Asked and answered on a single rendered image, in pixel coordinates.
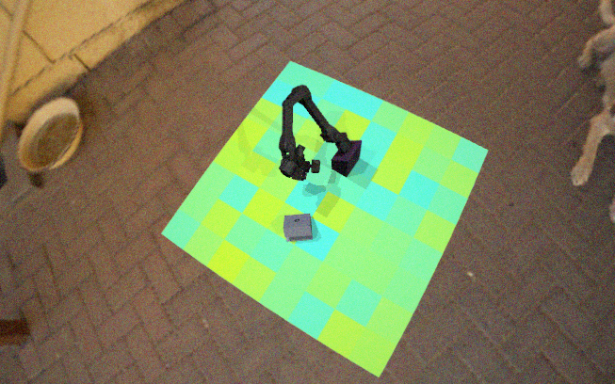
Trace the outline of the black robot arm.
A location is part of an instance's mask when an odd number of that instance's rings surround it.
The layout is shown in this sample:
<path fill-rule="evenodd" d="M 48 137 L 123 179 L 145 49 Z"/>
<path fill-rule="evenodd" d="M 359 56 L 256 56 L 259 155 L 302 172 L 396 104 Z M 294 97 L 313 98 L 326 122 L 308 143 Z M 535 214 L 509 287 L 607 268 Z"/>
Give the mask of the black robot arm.
<path fill-rule="evenodd" d="M 279 166 L 280 172 L 287 178 L 293 180 L 306 180 L 307 173 L 305 167 L 298 167 L 304 162 L 303 151 L 306 147 L 298 145 L 293 135 L 293 105 L 298 102 L 302 104 L 321 130 L 320 136 L 326 142 L 335 143 L 340 153 L 349 152 L 354 145 L 348 138 L 347 133 L 340 133 L 335 127 L 331 126 L 325 119 L 321 111 L 312 100 L 312 94 L 306 85 L 298 85 L 291 89 L 290 94 L 282 102 L 282 134 L 279 139 L 279 150 L 281 151 L 283 163 Z M 289 154 L 286 154 L 286 153 Z"/>

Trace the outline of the grey sloped panel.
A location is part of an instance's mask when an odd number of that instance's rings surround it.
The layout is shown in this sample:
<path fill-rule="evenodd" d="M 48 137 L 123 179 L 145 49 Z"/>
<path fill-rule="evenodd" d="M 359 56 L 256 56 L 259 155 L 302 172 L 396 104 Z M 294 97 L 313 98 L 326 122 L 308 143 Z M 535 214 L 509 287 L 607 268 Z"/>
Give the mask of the grey sloped panel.
<path fill-rule="evenodd" d="M 286 242 L 313 240 L 311 215 L 284 216 L 283 234 Z"/>

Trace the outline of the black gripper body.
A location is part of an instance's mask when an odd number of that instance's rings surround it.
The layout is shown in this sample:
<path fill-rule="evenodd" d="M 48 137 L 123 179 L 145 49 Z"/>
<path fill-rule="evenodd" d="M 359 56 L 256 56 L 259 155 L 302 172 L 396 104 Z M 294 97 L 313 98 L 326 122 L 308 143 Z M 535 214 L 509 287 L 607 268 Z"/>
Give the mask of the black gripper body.
<path fill-rule="evenodd" d="M 305 161 L 304 158 L 304 162 L 302 164 L 299 164 L 298 167 L 305 167 L 305 170 L 309 170 L 311 168 L 311 172 L 312 173 L 319 173 L 320 171 L 320 161 L 319 160 L 313 160 L 312 159 L 312 164 L 309 163 L 309 161 Z"/>

